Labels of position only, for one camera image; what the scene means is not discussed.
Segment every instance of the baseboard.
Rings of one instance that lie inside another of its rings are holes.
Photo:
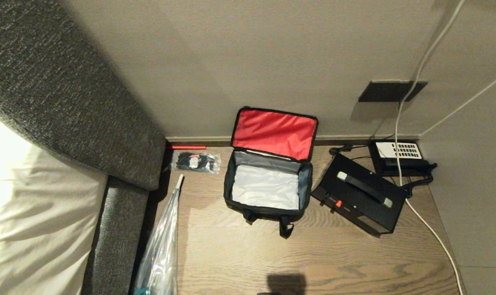
[[[381,139],[390,134],[373,135],[318,135],[315,138],[315,145],[340,145],[344,143],[366,144],[374,139]],[[399,134],[400,140],[419,140],[420,134]],[[166,138],[170,144],[184,145],[206,145],[206,146],[230,146],[230,136],[170,136]]]

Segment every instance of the umbrella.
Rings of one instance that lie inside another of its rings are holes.
[[[135,295],[177,295],[177,208],[184,175],[155,224],[135,281]]]

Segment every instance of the gray fabric bed frame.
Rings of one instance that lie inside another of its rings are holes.
[[[57,0],[0,0],[0,120],[110,175],[82,293],[128,293],[165,139]]]

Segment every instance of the black wall plate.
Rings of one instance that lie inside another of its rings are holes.
[[[399,102],[409,92],[413,81],[372,81],[359,97],[360,102]],[[417,82],[414,91],[407,98],[410,101],[428,82]]]

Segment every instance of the black bag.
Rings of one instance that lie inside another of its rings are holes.
[[[233,153],[224,178],[224,199],[246,222],[279,220],[288,238],[310,200],[313,116],[245,107],[233,129]]]

